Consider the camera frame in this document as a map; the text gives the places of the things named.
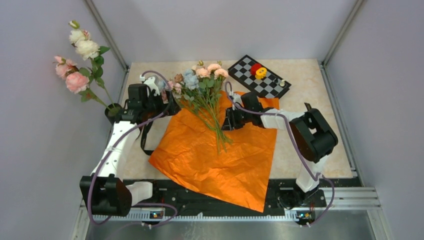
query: vase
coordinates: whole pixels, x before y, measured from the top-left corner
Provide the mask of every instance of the vase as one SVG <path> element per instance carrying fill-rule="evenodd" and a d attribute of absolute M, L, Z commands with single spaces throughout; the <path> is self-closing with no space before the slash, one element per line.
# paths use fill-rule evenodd
<path fill-rule="evenodd" d="M 119 110 L 121 109 L 121 105 L 119 105 L 118 103 L 113 103 L 107 106 L 107 108 L 104 110 L 104 115 L 106 116 L 107 120 L 109 120 L 110 124 L 113 125 L 115 123 L 115 116 L 119 113 Z"/>

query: blue flower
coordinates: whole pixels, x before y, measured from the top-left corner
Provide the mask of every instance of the blue flower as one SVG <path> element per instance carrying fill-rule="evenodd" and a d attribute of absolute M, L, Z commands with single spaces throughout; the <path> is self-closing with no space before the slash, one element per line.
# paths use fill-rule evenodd
<path fill-rule="evenodd" d="M 193 90 L 199 87 L 199 80 L 196 75 L 184 77 L 183 81 L 188 89 Z"/>
<path fill-rule="evenodd" d="M 185 72 L 182 74 L 182 76 L 183 76 L 184 78 L 191 77 L 191 76 L 193 76 L 193 75 L 194 75 L 194 73 L 193 73 L 193 70 L 191 70 L 191 69 L 187 69 L 187 70 L 185 70 Z"/>

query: flower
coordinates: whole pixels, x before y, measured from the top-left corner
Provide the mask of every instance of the flower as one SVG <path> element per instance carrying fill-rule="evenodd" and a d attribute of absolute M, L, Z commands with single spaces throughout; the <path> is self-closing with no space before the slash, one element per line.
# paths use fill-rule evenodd
<path fill-rule="evenodd" d="M 178 93 L 181 94 L 181 84 L 179 83 L 175 83 L 175 85 L 173 86 L 173 89 Z"/>
<path fill-rule="evenodd" d="M 208 78 L 211 75 L 211 72 L 202 67 L 196 70 L 196 75 L 200 78 Z"/>
<path fill-rule="evenodd" d="M 169 85 L 169 87 L 170 87 L 170 89 L 169 89 L 169 90 L 172 90 L 172 89 L 174 88 L 174 82 L 173 82 L 171 79 L 169 79 L 169 81 L 168 81 L 168 85 Z"/>
<path fill-rule="evenodd" d="M 223 68 L 215 70 L 215 78 L 217 78 L 220 75 L 223 76 L 224 78 L 228 78 L 227 70 L 225 70 Z"/>
<path fill-rule="evenodd" d="M 76 53 L 81 55 L 84 61 L 99 55 L 99 45 L 92 40 L 79 40 L 75 43 L 75 47 Z"/>
<path fill-rule="evenodd" d="M 71 73 L 66 77 L 66 87 L 74 94 L 86 90 L 88 83 L 89 79 L 78 71 Z"/>
<path fill-rule="evenodd" d="M 63 80 L 66 79 L 67 73 L 71 72 L 72 70 L 75 70 L 77 64 L 72 61 L 71 59 L 65 59 L 62 56 L 54 56 L 54 58 L 57 61 L 56 64 L 56 74 L 62 78 Z"/>
<path fill-rule="evenodd" d="M 187 70 L 185 70 L 185 72 L 182 74 L 182 76 L 184 77 L 184 78 L 186 78 L 186 77 L 191 77 L 191 76 L 193 76 L 194 75 L 194 73 L 193 73 L 193 70 L 191 70 L 191 69 L 187 69 Z"/>
<path fill-rule="evenodd" d="M 183 75 L 181 73 L 180 74 L 177 74 L 177 75 L 175 75 L 175 77 L 173 78 L 173 80 L 176 83 L 180 83 L 180 82 L 183 81 Z"/>
<path fill-rule="evenodd" d="M 209 72 L 212 72 L 214 70 L 220 69 L 221 65 L 219 65 L 218 63 L 212 63 L 211 65 L 207 66 L 207 70 Z"/>
<path fill-rule="evenodd" d="M 87 30 L 82 30 L 82 33 L 84 34 L 85 40 L 91 40 L 92 39 L 92 35 L 90 34 L 89 31 Z"/>
<path fill-rule="evenodd" d="M 69 35 L 69 42 L 71 44 L 76 44 L 77 42 L 81 40 L 85 40 L 86 36 L 84 35 L 84 32 L 81 30 L 71 30 Z"/>
<path fill-rule="evenodd" d="M 77 22 L 77 20 L 72 20 L 69 23 L 69 26 L 71 26 L 73 29 L 79 29 L 80 28 L 80 24 Z"/>
<path fill-rule="evenodd" d="M 185 77 L 184 78 L 184 83 L 185 83 L 185 86 L 188 89 L 191 89 L 191 90 L 196 89 L 197 87 L 199 87 L 199 80 L 198 80 L 198 77 L 196 75 L 192 75 L 190 77 Z"/>

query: black vase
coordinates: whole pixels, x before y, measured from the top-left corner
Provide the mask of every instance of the black vase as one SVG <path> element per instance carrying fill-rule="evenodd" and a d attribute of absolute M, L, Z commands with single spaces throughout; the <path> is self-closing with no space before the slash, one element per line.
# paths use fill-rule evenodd
<path fill-rule="evenodd" d="M 110 113 L 110 110 L 109 109 L 114 108 L 114 105 L 115 105 L 115 108 L 122 109 L 122 106 L 121 105 L 119 105 L 118 103 L 114 103 L 114 104 L 110 104 L 109 106 L 107 106 L 107 108 L 104 110 L 104 115 L 106 116 L 107 120 L 109 120 L 110 124 L 112 124 L 112 125 L 115 123 L 115 116 L 116 116 L 116 114 L 115 115 L 112 115 Z"/>

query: red block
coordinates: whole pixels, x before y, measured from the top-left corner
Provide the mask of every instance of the red block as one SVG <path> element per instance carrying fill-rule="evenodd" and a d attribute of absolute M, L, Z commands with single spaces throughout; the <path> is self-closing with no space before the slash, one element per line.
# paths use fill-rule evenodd
<path fill-rule="evenodd" d="M 256 71 L 258 69 L 262 68 L 262 65 L 260 63 L 255 63 L 251 68 L 250 68 L 250 74 L 252 75 L 256 75 Z"/>

